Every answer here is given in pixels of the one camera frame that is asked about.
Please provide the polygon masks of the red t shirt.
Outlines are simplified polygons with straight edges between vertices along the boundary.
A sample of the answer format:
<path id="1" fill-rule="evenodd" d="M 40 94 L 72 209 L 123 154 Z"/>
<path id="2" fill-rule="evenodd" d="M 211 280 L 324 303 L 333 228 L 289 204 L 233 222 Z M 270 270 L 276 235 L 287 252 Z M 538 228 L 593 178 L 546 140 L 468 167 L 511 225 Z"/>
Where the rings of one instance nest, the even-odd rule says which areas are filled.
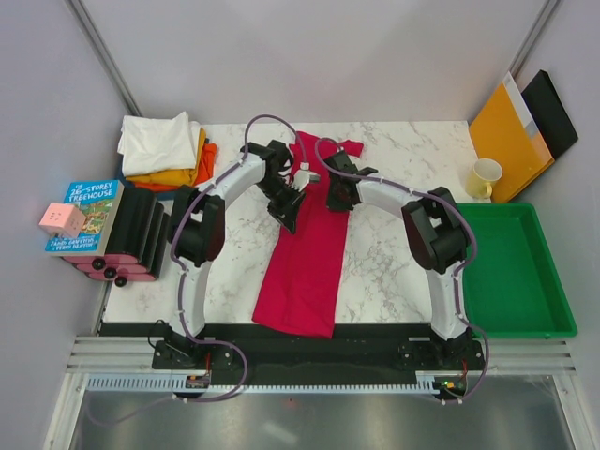
<path id="1" fill-rule="evenodd" d="M 279 332 L 330 338 L 335 327 L 338 289 L 349 215 L 326 207 L 329 173 L 316 158 L 318 138 L 300 131 L 290 145 L 299 169 L 302 148 L 321 181 L 306 189 L 296 233 L 281 229 L 263 277 L 252 321 Z"/>

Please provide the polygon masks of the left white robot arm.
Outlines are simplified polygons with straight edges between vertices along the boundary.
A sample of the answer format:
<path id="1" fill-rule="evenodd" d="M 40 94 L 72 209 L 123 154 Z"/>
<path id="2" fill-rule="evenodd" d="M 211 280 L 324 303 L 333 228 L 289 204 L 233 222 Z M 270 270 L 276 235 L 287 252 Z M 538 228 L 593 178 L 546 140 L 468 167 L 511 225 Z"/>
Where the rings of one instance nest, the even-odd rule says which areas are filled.
<path id="1" fill-rule="evenodd" d="M 204 361 L 204 344 L 195 337 L 205 327 L 204 299 L 212 262 L 224 247 L 226 210 L 256 186 L 268 200 L 267 212 L 289 233 L 295 233 L 305 191 L 293 187 L 283 172 L 293 164 L 285 143 L 250 143 L 240 160 L 199 185 L 176 190 L 170 217 L 170 257 L 179 265 L 177 306 L 172 330 L 184 336 L 173 347 L 173 358 L 184 368 Z"/>

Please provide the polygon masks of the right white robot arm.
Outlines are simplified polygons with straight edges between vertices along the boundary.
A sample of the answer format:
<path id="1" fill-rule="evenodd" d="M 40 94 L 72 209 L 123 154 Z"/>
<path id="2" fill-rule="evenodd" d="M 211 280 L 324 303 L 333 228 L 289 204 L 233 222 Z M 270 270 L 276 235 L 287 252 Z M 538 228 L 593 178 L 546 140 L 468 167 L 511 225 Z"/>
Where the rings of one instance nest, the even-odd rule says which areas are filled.
<path id="1" fill-rule="evenodd" d="M 320 162 L 330 175 L 330 210 L 352 211 L 363 203 L 402 219 L 412 257 L 427 275 L 430 326 L 439 337 L 429 345 L 430 360 L 438 368 L 452 368 L 463 357 L 458 338 L 469 326 L 462 271 L 477 250 L 473 230 L 452 193 L 446 187 L 421 192 L 386 180 L 370 167 L 359 170 L 344 151 Z"/>

